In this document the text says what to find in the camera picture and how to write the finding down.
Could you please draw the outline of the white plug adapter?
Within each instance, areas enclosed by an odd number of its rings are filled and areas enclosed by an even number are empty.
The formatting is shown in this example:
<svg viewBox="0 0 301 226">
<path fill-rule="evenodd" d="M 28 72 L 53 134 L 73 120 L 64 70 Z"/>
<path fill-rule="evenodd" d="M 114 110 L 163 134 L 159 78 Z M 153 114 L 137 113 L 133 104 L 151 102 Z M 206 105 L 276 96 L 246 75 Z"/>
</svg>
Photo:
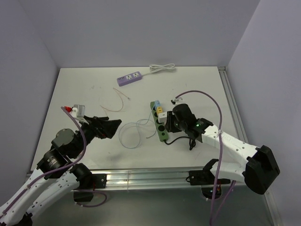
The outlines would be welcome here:
<svg viewBox="0 0 301 226">
<path fill-rule="evenodd" d="M 167 112 L 162 112 L 158 114 L 158 122 L 159 123 L 166 123 L 167 121 Z"/>
</svg>

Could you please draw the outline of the yellow plug adapter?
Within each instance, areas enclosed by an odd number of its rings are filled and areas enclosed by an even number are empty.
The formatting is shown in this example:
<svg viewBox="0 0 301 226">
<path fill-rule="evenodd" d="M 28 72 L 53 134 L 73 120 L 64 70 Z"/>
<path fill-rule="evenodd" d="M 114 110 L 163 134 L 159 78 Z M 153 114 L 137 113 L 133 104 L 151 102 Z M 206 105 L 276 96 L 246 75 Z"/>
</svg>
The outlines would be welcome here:
<svg viewBox="0 0 301 226">
<path fill-rule="evenodd" d="M 156 112 L 157 112 L 157 114 L 163 113 L 162 107 L 161 107 L 161 106 L 158 106 L 158 107 L 156 108 Z"/>
</svg>

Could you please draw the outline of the blue USB charger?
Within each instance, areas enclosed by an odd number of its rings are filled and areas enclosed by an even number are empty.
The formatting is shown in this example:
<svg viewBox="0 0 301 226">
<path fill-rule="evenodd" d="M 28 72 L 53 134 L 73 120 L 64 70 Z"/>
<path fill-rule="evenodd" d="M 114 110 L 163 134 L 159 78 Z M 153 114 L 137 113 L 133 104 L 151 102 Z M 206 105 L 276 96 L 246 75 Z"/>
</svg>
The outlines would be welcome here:
<svg viewBox="0 0 301 226">
<path fill-rule="evenodd" d="M 157 108 L 157 107 L 160 107 L 160 106 L 161 106 L 161 104 L 160 104 L 159 100 L 154 101 L 154 108 Z"/>
</svg>

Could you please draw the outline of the purple power strip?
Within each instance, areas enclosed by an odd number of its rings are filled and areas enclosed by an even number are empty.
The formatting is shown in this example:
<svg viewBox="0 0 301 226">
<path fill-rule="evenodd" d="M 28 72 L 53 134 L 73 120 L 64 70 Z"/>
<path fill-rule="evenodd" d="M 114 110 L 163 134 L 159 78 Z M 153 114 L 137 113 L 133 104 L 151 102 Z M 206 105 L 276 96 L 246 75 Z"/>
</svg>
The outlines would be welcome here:
<svg viewBox="0 0 301 226">
<path fill-rule="evenodd" d="M 117 84 L 119 87 L 125 86 L 127 84 L 139 81 L 142 79 L 142 75 L 140 72 L 134 72 L 125 76 L 121 76 L 117 78 Z"/>
</svg>

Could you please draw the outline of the green power strip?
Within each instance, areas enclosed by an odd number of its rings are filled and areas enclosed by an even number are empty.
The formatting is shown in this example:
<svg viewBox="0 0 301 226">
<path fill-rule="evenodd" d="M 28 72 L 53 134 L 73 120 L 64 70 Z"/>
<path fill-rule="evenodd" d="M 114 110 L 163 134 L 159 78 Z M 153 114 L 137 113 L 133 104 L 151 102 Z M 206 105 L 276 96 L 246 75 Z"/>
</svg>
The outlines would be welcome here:
<svg viewBox="0 0 301 226">
<path fill-rule="evenodd" d="M 159 138 L 160 142 L 164 142 L 164 141 L 167 141 L 169 139 L 168 132 L 165 129 L 164 123 L 159 123 L 158 115 L 157 115 L 157 112 L 156 112 L 154 106 L 155 106 L 155 102 L 154 101 L 150 102 L 151 113 L 152 113 L 152 116 L 153 116 L 153 119 L 154 119 L 156 131 L 157 131 L 157 134 L 158 134 L 158 138 Z"/>
</svg>

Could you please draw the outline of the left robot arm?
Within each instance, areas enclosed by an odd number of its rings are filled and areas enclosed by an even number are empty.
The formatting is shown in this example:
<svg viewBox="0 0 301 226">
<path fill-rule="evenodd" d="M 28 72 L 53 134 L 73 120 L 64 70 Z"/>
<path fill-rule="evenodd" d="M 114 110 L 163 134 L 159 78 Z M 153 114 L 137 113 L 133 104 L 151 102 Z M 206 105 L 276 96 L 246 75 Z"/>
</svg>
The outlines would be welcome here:
<svg viewBox="0 0 301 226">
<path fill-rule="evenodd" d="M 94 138 L 113 138 L 120 119 L 87 117 L 78 130 L 62 129 L 23 186 L 0 208 L 2 226 L 30 226 L 33 218 L 66 193 L 93 184 L 90 169 L 80 162 Z"/>
</svg>

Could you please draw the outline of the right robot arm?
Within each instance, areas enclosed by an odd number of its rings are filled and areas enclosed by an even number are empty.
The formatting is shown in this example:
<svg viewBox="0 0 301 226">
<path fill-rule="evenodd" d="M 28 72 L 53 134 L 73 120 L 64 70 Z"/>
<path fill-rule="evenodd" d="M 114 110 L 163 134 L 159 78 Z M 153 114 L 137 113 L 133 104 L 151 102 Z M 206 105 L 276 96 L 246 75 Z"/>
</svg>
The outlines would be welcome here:
<svg viewBox="0 0 301 226">
<path fill-rule="evenodd" d="M 196 118 L 187 104 L 179 104 L 167 112 L 165 128 L 168 132 L 184 132 L 189 138 L 222 150 L 235 163 L 210 160 L 203 168 L 204 180 L 210 184 L 218 179 L 244 182 L 257 194 L 265 194 L 280 174 L 272 150 L 243 142 L 205 118 Z"/>
</svg>

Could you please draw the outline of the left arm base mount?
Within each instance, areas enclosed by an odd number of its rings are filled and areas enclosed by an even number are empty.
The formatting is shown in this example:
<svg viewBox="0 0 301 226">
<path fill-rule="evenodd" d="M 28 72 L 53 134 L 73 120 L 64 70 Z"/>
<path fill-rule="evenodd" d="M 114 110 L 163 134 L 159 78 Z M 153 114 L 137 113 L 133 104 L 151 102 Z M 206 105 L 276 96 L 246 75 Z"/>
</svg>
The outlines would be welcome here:
<svg viewBox="0 0 301 226">
<path fill-rule="evenodd" d="M 92 174 L 85 182 L 80 182 L 78 189 L 96 191 L 106 187 L 106 174 Z M 77 203 L 88 205 L 96 195 L 92 192 L 73 191 L 73 200 Z"/>
</svg>

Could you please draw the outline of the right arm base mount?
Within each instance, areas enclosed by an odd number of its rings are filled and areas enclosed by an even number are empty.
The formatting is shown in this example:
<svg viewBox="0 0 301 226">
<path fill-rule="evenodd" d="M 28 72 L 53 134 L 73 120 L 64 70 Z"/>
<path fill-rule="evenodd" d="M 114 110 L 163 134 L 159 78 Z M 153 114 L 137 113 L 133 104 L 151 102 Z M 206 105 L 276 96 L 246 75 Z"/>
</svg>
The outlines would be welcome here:
<svg viewBox="0 0 301 226">
<path fill-rule="evenodd" d="M 202 194 L 207 199 L 212 199 L 214 189 L 214 175 L 209 170 L 191 170 L 186 177 L 186 181 L 191 186 L 201 186 Z M 222 195 L 222 185 L 230 184 L 229 179 L 218 179 L 215 192 L 215 199 L 219 199 Z"/>
</svg>

